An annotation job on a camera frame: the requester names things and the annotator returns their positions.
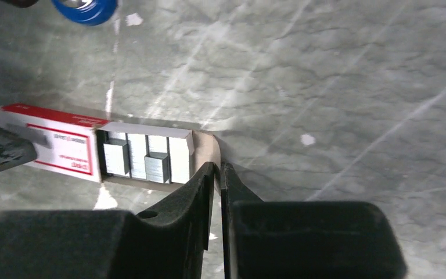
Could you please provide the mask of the red white staple box sleeve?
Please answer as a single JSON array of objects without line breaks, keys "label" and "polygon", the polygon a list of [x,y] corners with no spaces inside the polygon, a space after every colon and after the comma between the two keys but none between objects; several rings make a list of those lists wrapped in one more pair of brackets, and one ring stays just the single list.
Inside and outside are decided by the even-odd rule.
[{"label": "red white staple box sleeve", "polygon": [[109,121],[14,103],[0,106],[0,128],[32,142],[28,166],[100,183],[96,131]]}]

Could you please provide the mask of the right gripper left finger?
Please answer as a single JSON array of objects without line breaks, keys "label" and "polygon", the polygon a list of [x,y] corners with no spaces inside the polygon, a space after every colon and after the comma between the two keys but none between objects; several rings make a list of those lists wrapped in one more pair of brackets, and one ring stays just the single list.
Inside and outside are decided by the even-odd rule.
[{"label": "right gripper left finger", "polygon": [[135,214],[128,210],[0,212],[0,278],[200,278],[215,164]]}]

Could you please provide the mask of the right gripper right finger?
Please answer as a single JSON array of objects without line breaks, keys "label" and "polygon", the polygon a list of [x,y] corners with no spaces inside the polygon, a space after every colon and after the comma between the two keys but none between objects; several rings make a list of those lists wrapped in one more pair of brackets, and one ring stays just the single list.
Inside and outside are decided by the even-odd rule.
[{"label": "right gripper right finger", "polygon": [[226,278],[404,278],[386,215],[361,201],[266,202],[220,171]]}]

